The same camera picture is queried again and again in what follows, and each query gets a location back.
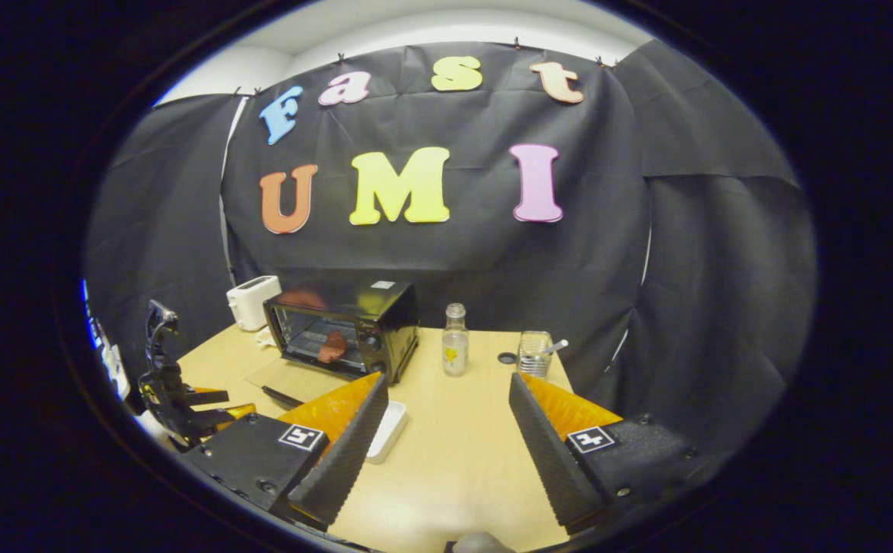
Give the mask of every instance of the black cloth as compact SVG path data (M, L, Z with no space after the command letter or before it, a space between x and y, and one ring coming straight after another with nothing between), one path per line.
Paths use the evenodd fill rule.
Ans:
M627 339L589 398L733 452L791 382L811 326L805 196L762 123L692 60L653 41L615 75L639 122L652 244Z
M145 362L147 302L180 316L174 358L233 322L225 292L218 195L239 98L184 98L142 118L101 183L84 245L88 305L119 344L136 388Z
M432 65L474 56L484 83L473 91L436 91ZM570 88L582 104L549 97L533 63L556 61L578 74ZM321 106L338 75L372 75L357 104ZM296 126L267 144L260 112L294 85ZM467 307L471 329L546 329L571 344L560 356L583 391L607 366L637 298L650 228L647 186L633 136L633 109L614 74L593 60L489 43L437 43L368 53L303 73L247 102L229 146L224 206L238 281L278 274L283 281L341 276L411 280L422 325L443 326L451 302ZM555 224L516 220L521 186L508 148L545 144L559 151L552 169ZM445 147L442 224L355 227L358 171L351 160L386 153L401 172L420 147ZM315 164L312 210L292 234L261 220L260 178ZM281 213L291 213L295 183L282 185Z

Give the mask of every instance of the yellow letter m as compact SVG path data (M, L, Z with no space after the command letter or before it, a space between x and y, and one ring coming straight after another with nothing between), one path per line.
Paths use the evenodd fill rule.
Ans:
M412 153L399 175L380 151L355 157L351 165L358 169L358 203L351 214L351 224L376 224L382 219L375 209L375 197L388 220L397 220L410 194L412 202L405 210L405 220L448 220L449 210L443 204L443 164L448 159L449 150L445 147L421 147Z

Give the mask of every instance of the white device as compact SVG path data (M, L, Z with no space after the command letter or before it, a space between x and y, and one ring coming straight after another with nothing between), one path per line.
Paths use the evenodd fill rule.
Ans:
M277 276L259 276L228 290L228 307L235 316L238 328L242 330L258 330L265 326L265 310L263 302L281 294Z
M368 448L365 460L375 465L383 462L398 435L405 428L405 421L405 403L388 400L388 407L385 409L382 422L379 423L379 429L375 432L375 438L372 439L372 447Z

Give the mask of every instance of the glass cup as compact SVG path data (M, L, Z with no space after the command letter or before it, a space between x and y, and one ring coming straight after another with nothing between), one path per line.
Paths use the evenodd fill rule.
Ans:
M538 378L545 378L552 364L552 354L541 351L551 346L552 336L543 330L525 330L518 343L518 370Z

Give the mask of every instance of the toaster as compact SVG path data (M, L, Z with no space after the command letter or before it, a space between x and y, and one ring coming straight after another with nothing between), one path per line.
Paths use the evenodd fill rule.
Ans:
M258 330L265 326L263 302L281 293L279 277L259 276L228 290L228 307L235 323L242 330Z

